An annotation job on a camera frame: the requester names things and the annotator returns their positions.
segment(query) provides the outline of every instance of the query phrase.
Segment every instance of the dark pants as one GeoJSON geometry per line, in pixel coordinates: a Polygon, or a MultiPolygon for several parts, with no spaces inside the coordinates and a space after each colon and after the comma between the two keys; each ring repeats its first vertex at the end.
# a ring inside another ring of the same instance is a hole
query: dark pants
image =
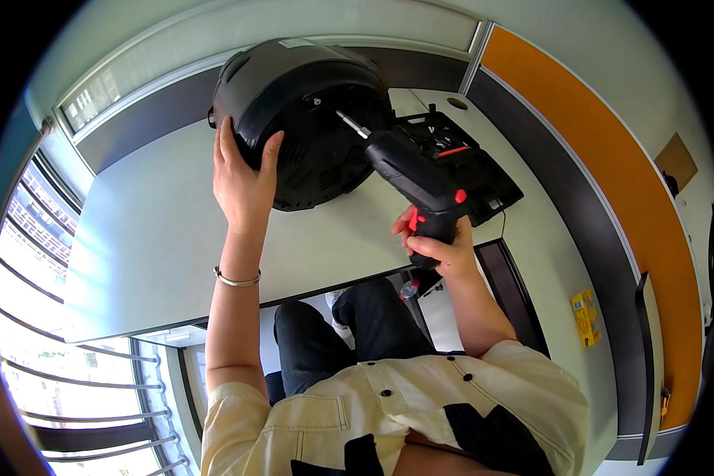
{"type": "Polygon", "coordinates": [[[363,282],[344,292],[333,304],[333,318],[352,329],[354,350],[312,306],[294,301],[276,311],[275,340],[287,396],[357,362],[436,353],[389,280],[363,282]]]}

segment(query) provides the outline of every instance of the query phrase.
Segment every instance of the knee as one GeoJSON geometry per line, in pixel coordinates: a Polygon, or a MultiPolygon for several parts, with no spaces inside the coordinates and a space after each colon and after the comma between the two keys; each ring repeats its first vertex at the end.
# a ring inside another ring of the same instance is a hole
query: knee
{"type": "Polygon", "coordinates": [[[397,291],[394,289],[394,285],[391,284],[386,278],[378,278],[375,280],[370,280],[366,282],[361,282],[352,287],[355,292],[365,293],[367,295],[377,295],[381,293],[388,292],[389,294],[396,294],[397,291]]]}
{"type": "Polygon", "coordinates": [[[301,301],[285,302],[275,311],[275,325],[301,324],[309,319],[319,318],[320,312],[301,301]]]}

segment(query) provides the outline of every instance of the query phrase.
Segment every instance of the silver bracelet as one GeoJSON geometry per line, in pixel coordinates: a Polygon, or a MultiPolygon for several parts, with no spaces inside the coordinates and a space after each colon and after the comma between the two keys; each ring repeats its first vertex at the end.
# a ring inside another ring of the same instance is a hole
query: silver bracelet
{"type": "Polygon", "coordinates": [[[219,281],[224,282],[225,284],[229,286],[235,286],[237,288],[245,288],[248,286],[253,286],[259,282],[259,278],[262,277],[262,270],[259,270],[259,274],[257,274],[257,277],[251,281],[230,281],[229,279],[225,278],[222,276],[219,272],[219,266],[215,266],[215,276],[219,278],[219,281]]]}

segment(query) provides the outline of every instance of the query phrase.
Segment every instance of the sleeve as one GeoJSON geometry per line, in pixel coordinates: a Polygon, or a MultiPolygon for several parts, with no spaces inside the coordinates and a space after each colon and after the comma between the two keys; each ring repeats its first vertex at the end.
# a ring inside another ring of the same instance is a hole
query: sleeve
{"type": "Polygon", "coordinates": [[[513,409],[540,433],[560,446],[571,463],[556,474],[579,474],[589,430],[589,404],[580,384],[561,366],[516,340],[495,344],[482,360],[516,377],[521,397],[513,409]]]}
{"type": "Polygon", "coordinates": [[[201,475],[240,474],[269,411],[267,399],[248,384],[229,382],[211,391],[201,441],[201,475]]]}

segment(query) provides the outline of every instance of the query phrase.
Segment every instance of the yellow box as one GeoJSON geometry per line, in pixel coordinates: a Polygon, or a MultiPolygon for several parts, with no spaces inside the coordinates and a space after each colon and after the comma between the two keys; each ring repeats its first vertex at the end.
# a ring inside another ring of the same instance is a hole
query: yellow box
{"type": "Polygon", "coordinates": [[[576,327],[580,330],[582,345],[590,347],[600,340],[598,332],[598,309],[595,307],[595,299],[589,289],[571,298],[571,306],[574,309],[576,327]]]}

